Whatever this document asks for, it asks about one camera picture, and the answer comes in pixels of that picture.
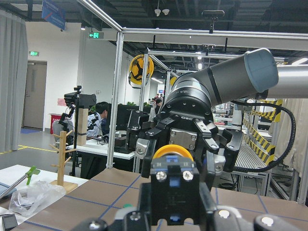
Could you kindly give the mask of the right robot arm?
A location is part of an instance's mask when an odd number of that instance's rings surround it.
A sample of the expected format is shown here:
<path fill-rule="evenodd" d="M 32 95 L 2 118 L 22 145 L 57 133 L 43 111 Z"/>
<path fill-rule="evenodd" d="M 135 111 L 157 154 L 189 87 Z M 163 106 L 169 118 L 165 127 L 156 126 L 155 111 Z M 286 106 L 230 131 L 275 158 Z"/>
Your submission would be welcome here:
<path fill-rule="evenodd" d="M 236 58 L 224 61 L 195 73 L 186 73 L 174 83 L 165 104 L 154 117 L 154 126 L 147 127 L 148 116 L 133 111 L 127 130 L 127 146 L 137 147 L 137 140 L 149 142 L 145 152 L 141 175 L 150 175 L 150 163 L 154 152 L 171 141 L 174 128 L 197 135 L 192 148 L 193 159 L 201 164 L 205 151 L 217 154 L 218 129 L 212 124 L 212 107 L 235 102 L 242 98 L 306 98 L 308 76 L 295 65 L 277 66 L 268 49 L 248 51 Z"/>

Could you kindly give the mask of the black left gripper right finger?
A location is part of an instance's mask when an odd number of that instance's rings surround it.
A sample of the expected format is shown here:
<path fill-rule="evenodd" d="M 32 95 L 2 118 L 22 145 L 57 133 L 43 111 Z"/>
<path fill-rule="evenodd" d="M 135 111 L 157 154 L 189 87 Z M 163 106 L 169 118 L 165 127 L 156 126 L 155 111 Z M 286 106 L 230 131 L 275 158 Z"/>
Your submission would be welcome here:
<path fill-rule="evenodd" d="M 230 206 L 217 205 L 205 183 L 199 184 L 201 231 L 298 231 L 299 228 L 274 215 L 259 215 L 253 222 Z"/>

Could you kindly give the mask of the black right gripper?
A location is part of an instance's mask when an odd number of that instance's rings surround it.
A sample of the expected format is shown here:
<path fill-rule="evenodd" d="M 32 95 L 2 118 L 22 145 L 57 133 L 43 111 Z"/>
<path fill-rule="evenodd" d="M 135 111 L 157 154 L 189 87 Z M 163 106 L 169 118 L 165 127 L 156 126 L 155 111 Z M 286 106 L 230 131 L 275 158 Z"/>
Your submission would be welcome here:
<path fill-rule="evenodd" d="M 142 159 L 141 176 L 149 178 L 155 151 L 168 145 L 182 146 L 193 154 L 204 154 L 201 181 L 211 188 L 222 172 L 233 172 L 236 157 L 227 160 L 224 154 L 237 154 L 242 132 L 226 128 L 222 132 L 213 123 L 210 108 L 204 102 L 184 100 L 166 105 L 159 114 L 132 110 L 128 119 L 126 149 Z"/>

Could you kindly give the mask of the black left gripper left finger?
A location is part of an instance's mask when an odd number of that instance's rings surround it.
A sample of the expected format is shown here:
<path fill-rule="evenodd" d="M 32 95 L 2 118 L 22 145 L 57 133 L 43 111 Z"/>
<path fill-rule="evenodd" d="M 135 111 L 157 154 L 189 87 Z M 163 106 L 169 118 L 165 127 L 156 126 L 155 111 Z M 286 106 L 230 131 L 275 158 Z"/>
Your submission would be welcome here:
<path fill-rule="evenodd" d="M 137 207 L 118 210 L 112 224 L 99 218 L 88 218 L 72 230 L 74 231 L 150 231 L 151 230 L 151 184 L 140 187 Z"/>

